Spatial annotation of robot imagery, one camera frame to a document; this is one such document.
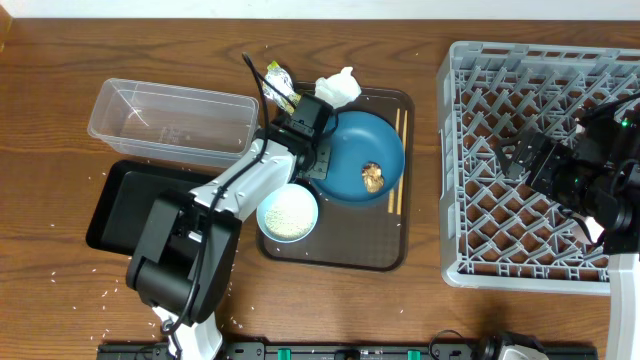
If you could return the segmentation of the pink white cup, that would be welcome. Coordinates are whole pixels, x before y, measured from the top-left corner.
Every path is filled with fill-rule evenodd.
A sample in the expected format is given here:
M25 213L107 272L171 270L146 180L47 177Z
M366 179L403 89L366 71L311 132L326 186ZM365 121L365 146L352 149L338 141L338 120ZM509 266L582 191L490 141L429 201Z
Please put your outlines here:
M572 229L573 236L582 244L595 245L604 228L593 217L574 214L571 218L576 223Z

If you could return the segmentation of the blue plate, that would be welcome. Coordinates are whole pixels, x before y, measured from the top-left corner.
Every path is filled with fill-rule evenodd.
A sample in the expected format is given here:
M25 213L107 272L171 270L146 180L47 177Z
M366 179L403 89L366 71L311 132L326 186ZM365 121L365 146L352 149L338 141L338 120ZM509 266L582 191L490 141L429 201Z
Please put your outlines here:
M405 170L400 136L384 118L364 111L345 111L329 118L324 143L330 148L324 179L311 184L324 197L344 205L369 206L384 200ZM362 170L368 164L381 168L382 188L370 193Z

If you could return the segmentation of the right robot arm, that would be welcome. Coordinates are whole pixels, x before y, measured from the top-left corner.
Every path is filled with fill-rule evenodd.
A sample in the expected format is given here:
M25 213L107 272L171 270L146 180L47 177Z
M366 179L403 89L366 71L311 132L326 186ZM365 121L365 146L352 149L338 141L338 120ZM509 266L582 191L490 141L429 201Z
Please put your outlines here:
M603 228L595 244L608 260L610 325L606 357L639 357L639 113L617 121L637 93L586 110L572 148L523 130L494 152L503 174Z

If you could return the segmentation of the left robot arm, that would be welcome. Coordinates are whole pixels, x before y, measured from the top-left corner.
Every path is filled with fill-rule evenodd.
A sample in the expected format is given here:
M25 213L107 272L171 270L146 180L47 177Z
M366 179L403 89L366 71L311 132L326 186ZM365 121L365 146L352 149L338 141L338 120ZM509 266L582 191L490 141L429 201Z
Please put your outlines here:
M271 193L311 168L334 109L304 94L290 115L258 129L249 150L212 181L154 201L126 283L160 318L175 359L213 359L223 337L215 310L243 222Z

